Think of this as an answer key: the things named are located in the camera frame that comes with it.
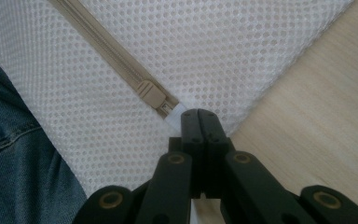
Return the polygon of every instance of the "zipper slider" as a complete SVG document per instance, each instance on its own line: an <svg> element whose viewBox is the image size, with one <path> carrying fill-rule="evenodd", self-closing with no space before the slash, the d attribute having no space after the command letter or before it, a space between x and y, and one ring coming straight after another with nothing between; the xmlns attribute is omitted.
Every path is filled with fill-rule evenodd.
<svg viewBox="0 0 358 224"><path fill-rule="evenodd" d="M173 105L167 101L167 95L152 81L142 81L138 85L136 92L144 102L156 109L159 113L164 114L164 118L172 112Z"/></svg>

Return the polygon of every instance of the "fabric seam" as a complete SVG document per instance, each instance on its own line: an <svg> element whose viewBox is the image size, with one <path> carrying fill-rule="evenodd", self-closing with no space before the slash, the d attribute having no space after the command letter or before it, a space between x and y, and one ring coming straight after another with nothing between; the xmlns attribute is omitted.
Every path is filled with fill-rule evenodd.
<svg viewBox="0 0 358 224"><path fill-rule="evenodd" d="M13 131L8 137L0 139L0 150L13 145L23 135L39 130L41 127L38 124L28 123L15 131Z"/></svg>

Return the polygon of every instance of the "blue denim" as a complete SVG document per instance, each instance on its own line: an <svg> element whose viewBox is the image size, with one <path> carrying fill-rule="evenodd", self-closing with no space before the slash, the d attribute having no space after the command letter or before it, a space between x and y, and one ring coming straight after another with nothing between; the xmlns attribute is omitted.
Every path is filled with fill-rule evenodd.
<svg viewBox="0 0 358 224"><path fill-rule="evenodd" d="M0 68L0 223L71 223L85 201L74 174Z"/></svg>

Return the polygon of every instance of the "black bracket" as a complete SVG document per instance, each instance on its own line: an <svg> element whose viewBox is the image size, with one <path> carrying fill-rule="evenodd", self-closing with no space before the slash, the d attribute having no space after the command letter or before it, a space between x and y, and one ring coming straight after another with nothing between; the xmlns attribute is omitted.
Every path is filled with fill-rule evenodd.
<svg viewBox="0 0 358 224"><path fill-rule="evenodd" d="M226 223L358 223L358 206L327 187L298 197L252 154L235 150L218 117L192 109L182 115L182 137L170 138L153 177L134 191L116 186L92 194L73 223L189 223L190 199L221 199Z"/></svg>

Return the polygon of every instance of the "round rivet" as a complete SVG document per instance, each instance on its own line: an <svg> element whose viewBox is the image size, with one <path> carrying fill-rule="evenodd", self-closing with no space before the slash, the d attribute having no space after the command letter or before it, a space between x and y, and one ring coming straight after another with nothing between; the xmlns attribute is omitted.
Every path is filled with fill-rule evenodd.
<svg viewBox="0 0 358 224"><path fill-rule="evenodd" d="M238 153L234 155L234 161L239 163L248 163L249 161L251 161L251 158L245 154Z"/></svg>
<svg viewBox="0 0 358 224"><path fill-rule="evenodd" d="M123 195L117 191L110 191L105 193L100 198L100 206L104 209L111 209L118 207L123 202Z"/></svg>
<svg viewBox="0 0 358 224"><path fill-rule="evenodd" d="M173 164L180 164L185 161L185 157L182 155L174 154L168 157L168 161Z"/></svg>
<svg viewBox="0 0 358 224"><path fill-rule="evenodd" d="M338 209L341 207L341 201L334 195L324 191L318 191L313 194L313 199L324 207Z"/></svg>

